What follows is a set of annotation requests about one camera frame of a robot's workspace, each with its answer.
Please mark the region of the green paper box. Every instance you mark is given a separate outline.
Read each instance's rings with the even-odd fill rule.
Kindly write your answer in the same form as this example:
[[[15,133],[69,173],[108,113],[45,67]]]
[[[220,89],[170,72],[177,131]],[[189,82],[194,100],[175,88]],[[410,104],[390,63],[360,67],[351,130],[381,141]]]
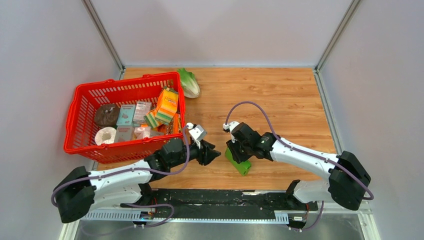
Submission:
[[[246,176],[249,173],[249,171],[250,171],[250,169],[252,167],[252,164],[251,164],[251,162],[249,160],[244,161],[242,163],[237,163],[234,160],[233,155],[232,155],[232,153],[231,153],[231,151],[230,151],[230,149],[228,147],[225,150],[225,157],[226,157],[227,160],[229,160],[229,162],[235,167],[235,169],[242,176]]]

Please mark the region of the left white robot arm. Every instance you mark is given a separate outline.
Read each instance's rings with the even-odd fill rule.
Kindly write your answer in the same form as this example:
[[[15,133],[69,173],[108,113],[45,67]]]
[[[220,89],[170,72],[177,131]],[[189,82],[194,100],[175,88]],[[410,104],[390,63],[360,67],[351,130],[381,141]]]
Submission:
[[[74,168],[53,190],[51,201],[62,223],[72,223],[88,212],[112,205],[148,207],[153,194],[151,182],[173,175],[172,168],[186,167],[196,160],[206,166],[221,155],[215,145],[205,140],[186,145],[172,138],[153,154],[126,166],[103,171]]]

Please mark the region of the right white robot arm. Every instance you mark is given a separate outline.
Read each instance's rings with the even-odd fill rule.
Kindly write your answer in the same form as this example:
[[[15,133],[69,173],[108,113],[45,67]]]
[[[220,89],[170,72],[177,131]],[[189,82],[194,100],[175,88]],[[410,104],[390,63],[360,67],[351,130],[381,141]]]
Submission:
[[[260,135],[244,122],[223,124],[230,133],[228,149],[235,162],[251,157],[297,166],[320,177],[320,180],[294,180],[285,195],[286,205],[299,209],[315,201],[334,201],[345,209],[356,211],[366,200],[371,176],[358,158],[344,150],[341,154],[316,151],[266,132]]]

